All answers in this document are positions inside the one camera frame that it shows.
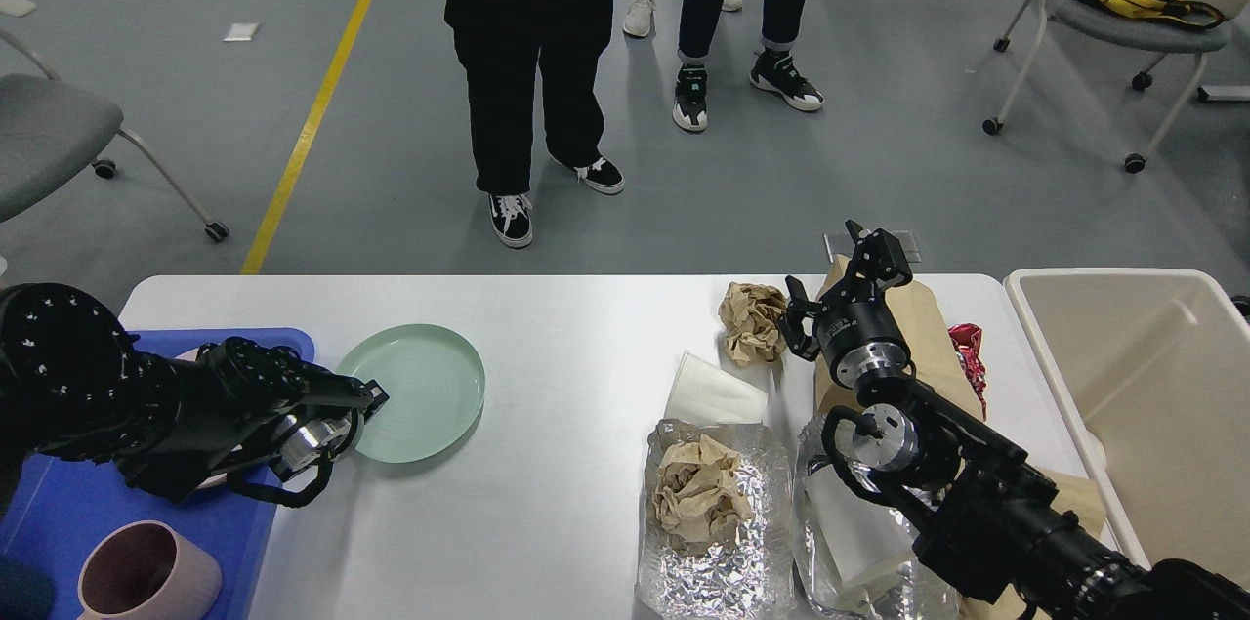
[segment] white plastic bin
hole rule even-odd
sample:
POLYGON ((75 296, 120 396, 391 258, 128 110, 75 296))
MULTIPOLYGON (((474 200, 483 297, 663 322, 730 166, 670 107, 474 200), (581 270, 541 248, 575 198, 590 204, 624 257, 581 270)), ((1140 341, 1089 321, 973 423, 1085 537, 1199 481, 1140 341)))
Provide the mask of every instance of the white plastic bin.
POLYGON ((1121 550, 1250 586, 1250 326, 1219 284, 1161 269, 1005 284, 1121 550))

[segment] red wrapper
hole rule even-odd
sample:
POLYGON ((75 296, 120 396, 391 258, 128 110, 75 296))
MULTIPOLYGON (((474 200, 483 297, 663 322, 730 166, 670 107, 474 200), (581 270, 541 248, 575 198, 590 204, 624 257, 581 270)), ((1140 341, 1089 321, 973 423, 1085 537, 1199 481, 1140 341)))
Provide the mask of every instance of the red wrapper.
POLYGON ((976 325, 955 325, 950 329, 950 341, 955 345, 955 354, 959 355, 959 365, 964 366, 964 376, 976 391, 976 400, 981 401, 981 419, 989 415, 985 402, 985 365, 981 362, 981 328, 976 325))

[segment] white sneaker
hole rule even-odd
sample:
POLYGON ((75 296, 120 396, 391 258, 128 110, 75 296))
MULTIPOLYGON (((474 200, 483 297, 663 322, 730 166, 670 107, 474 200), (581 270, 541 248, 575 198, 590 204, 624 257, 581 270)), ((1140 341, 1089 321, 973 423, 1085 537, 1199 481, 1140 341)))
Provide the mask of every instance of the white sneaker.
POLYGON ((722 11, 738 11, 742 9, 742 0, 725 0, 720 2, 720 9, 722 11))
POLYGON ((651 34, 651 14, 655 11, 655 0, 632 0, 629 2, 629 11, 625 14, 625 22, 621 29, 631 38, 644 38, 651 34))

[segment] gray floor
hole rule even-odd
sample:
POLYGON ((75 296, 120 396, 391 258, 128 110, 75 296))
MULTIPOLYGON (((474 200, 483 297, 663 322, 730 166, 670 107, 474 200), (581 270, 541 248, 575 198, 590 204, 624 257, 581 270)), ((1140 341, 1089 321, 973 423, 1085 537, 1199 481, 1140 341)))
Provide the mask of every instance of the gray floor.
MULTIPOLYGON (((84 174, 0 225, 4 280, 69 282, 120 309, 152 274, 238 272, 355 0, 35 1, 4 25, 112 96, 234 234, 208 242, 156 171, 115 144, 118 179, 84 174), (228 24, 254 20, 255 42, 220 42, 228 24)), ((442 0, 374 0, 264 272, 809 272, 828 262, 821 234, 855 216, 915 232, 925 272, 1161 265, 1250 292, 1250 108, 1188 105, 1144 174, 1120 170, 1188 78, 1184 60, 1136 94, 1128 82, 1148 55, 1056 28, 991 139, 980 122, 1036 25, 1026 15, 1011 50, 990 51, 1019 0, 809 0, 798 62, 829 105, 799 114, 746 82, 760 1, 722 16, 700 136, 669 116, 680 0, 659 0, 652 38, 615 34, 601 149, 629 186, 579 188, 539 136, 536 239, 514 251, 472 189, 442 0)), ((1250 82, 1250 19, 1234 28, 1206 82, 1250 82)), ((0 69, 30 68, 4 51, 0 69)))

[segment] robotic arm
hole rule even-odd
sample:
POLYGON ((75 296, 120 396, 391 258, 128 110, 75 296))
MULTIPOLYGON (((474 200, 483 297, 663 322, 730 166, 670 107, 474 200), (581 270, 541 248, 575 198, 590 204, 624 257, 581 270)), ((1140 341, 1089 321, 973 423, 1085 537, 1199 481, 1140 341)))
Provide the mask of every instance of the robotic arm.
POLYGON ((980 600, 1014 585, 1026 618, 1040 608, 1055 620, 1250 619, 1250 595, 1228 579, 1175 559, 1145 571, 1052 510, 1058 488, 1026 451, 918 380, 885 305, 888 289, 911 281, 902 248, 882 230, 846 229, 845 276, 818 301, 786 278, 779 326, 795 355, 825 354, 834 381, 855 391, 864 411, 835 408, 822 445, 859 498, 911 521, 921 564, 980 600))
POLYGON ((334 460, 388 398, 375 381, 241 336, 204 345, 194 362, 134 342, 76 289, 0 291, 0 512, 29 452, 112 461, 126 485, 174 502, 225 475, 240 495, 299 508, 325 489, 334 460), (318 476, 285 491, 244 480, 255 464, 281 481, 311 466, 318 476))

